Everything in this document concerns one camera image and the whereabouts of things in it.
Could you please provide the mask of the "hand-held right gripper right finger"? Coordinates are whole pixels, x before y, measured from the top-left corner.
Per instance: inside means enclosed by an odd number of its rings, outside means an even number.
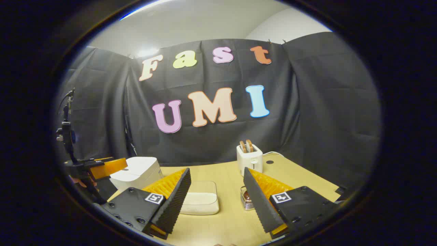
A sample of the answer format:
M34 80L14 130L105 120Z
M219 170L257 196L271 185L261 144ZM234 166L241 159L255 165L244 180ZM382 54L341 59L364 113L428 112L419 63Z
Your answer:
M272 238L310 231L338 207L307 186L291 188L250 168L245 168L243 182L264 232Z

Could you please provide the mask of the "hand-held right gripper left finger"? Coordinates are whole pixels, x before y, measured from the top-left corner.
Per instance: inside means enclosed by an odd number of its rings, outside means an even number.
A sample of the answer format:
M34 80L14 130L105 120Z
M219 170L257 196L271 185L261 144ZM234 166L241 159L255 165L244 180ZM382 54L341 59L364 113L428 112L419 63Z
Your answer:
M173 232L191 183L190 168L185 168L143 189L128 187L102 207L128 226L165 240Z

